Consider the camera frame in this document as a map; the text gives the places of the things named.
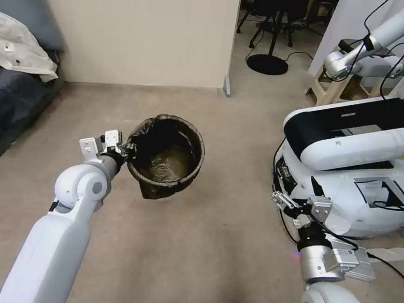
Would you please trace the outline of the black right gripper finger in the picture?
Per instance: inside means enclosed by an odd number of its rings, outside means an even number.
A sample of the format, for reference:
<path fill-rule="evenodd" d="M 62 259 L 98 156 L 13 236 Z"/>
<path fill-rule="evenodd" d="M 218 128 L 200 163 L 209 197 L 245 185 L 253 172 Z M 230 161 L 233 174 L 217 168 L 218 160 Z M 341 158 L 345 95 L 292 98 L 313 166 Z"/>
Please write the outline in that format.
<path fill-rule="evenodd" d="M 306 199 L 290 198 L 288 195 L 281 191 L 274 191 L 270 196 L 271 200 L 275 202 L 276 206 L 286 215 L 304 215 L 306 211 Z"/>
<path fill-rule="evenodd" d="M 317 182 L 316 178 L 314 176 L 311 176 L 311 184 L 313 188 L 313 197 L 315 199 L 324 199 L 325 194 L 323 191 L 322 186 Z"/>

